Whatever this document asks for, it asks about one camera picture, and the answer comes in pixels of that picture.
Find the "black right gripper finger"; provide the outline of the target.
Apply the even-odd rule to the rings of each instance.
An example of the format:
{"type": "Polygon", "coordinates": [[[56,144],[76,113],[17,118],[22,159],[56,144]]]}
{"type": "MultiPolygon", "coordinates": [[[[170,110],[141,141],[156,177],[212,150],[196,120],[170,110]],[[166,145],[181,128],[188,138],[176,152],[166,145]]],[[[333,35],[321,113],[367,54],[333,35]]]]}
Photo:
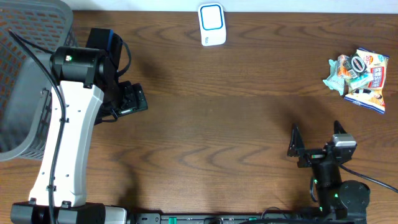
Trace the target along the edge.
{"type": "Polygon", "coordinates": [[[301,137],[299,128],[296,124],[292,125],[292,134],[287,151],[288,156],[300,156],[305,150],[305,145],[301,137]]]}
{"type": "Polygon", "coordinates": [[[346,134],[347,133],[338,120],[334,121],[334,123],[333,123],[333,132],[334,132],[334,134],[346,134]]]}

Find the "teal tissue pack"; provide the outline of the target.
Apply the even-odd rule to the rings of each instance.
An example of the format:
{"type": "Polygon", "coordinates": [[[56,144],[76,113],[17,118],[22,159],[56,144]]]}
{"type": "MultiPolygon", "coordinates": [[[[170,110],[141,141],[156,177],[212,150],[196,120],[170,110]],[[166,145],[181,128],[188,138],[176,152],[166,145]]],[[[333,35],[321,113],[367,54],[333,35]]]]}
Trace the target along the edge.
{"type": "Polygon", "coordinates": [[[347,80],[346,83],[351,90],[355,90],[359,87],[367,85],[369,82],[373,80],[373,75],[371,73],[365,73],[360,77],[352,78],[347,80]]]}

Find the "mint green wipes pack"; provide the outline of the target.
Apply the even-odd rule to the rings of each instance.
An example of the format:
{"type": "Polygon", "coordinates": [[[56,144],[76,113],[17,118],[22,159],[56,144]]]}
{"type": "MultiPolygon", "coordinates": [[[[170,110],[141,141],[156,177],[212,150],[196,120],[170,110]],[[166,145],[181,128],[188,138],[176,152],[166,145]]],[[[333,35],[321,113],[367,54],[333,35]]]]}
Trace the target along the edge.
{"type": "Polygon", "coordinates": [[[345,90],[345,80],[338,76],[337,61],[329,59],[330,75],[323,80],[323,83],[331,90],[335,90],[343,96],[345,90]]]}

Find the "yellow snack chip bag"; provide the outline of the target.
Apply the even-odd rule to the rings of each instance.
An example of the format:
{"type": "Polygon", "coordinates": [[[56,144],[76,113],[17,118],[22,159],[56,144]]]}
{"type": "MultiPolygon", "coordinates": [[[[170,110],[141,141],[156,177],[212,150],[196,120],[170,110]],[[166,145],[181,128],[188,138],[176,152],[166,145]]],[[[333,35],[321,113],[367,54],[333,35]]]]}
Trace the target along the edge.
{"type": "Polygon", "coordinates": [[[385,102],[382,89],[386,81],[388,55],[378,54],[368,49],[359,48],[358,54],[367,65],[365,73],[371,73],[373,80],[367,85],[351,90],[344,96],[346,101],[374,110],[380,114],[385,113],[385,102]]]}

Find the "orange tissue pack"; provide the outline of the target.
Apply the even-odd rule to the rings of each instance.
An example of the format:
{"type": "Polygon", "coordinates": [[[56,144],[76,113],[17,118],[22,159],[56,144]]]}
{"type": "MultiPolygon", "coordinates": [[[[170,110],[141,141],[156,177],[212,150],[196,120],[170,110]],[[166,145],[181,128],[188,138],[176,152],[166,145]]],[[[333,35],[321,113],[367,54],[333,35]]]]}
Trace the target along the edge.
{"type": "Polygon", "coordinates": [[[345,80],[350,80],[350,79],[352,79],[352,76],[350,75],[350,73],[347,71],[347,69],[344,66],[344,63],[346,62],[347,59],[349,59],[349,57],[347,55],[340,55],[338,57],[338,60],[336,63],[336,71],[337,71],[337,75],[340,78],[343,78],[345,80]]]}

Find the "dark green round-label box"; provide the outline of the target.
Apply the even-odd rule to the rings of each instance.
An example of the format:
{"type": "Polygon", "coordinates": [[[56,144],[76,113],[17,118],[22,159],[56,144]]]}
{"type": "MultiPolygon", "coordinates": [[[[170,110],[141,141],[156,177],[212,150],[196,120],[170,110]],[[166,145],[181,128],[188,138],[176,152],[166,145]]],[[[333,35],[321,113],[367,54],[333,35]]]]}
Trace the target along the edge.
{"type": "Polygon", "coordinates": [[[345,60],[343,66],[347,70],[351,78],[358,78],[366,72],[367,65],[364,60],[358,55],[354,54],[345,60]]]}

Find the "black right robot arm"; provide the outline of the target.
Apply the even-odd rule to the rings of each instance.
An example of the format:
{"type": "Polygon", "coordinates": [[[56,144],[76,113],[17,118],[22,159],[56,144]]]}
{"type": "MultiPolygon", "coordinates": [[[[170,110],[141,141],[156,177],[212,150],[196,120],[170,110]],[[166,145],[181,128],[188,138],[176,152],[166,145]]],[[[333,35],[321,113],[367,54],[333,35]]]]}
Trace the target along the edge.
{"type": "Polygon", "coordinates": [[[352,159],[357,147],[354,137],[338,121],[334,133],[322,148],[307,149],[296,124],[292,126],[287,155],[297,157],[297,167],[311,168],[317,192],[321,223],[366,223],[370,188],[356,180],[341,179],[340,166],[352,159]]]}

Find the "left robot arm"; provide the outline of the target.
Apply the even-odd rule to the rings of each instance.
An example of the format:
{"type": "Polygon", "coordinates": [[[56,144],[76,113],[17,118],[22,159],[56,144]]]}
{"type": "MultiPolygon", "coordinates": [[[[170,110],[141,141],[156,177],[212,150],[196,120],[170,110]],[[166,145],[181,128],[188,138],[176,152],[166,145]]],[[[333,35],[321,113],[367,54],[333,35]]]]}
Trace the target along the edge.
{"type": "Polygon", "coordinates": [[[12,205],[13,223],[131,223],[126,208],[87,201],[86,167],[93,128],[148,108],[142,86],[121,82],[125,41],[93,28],[85,47],[62,46],[43,68],[52,114],[40,172],[26,202],[12,205]]]}

